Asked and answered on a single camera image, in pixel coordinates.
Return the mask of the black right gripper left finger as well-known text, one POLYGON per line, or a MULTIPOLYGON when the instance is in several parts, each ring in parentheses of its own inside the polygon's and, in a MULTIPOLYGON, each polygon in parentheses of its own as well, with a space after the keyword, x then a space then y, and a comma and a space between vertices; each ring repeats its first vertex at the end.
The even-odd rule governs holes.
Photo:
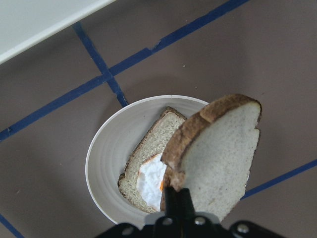
POLYGON ((153 238, 182 238, 182 220, 180 218, 180 191, 167 187, 165 190, 164 216, 156 220, 153 238))

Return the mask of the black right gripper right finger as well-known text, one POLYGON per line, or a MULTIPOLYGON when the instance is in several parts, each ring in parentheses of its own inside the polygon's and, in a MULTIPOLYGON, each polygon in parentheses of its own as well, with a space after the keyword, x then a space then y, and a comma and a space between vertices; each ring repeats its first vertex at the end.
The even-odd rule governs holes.
POLYGON ((179 192, 180 221, 184 238, 193 238, 195 231, 196 212, 192 203, 190 190, 187 188, 179 192))

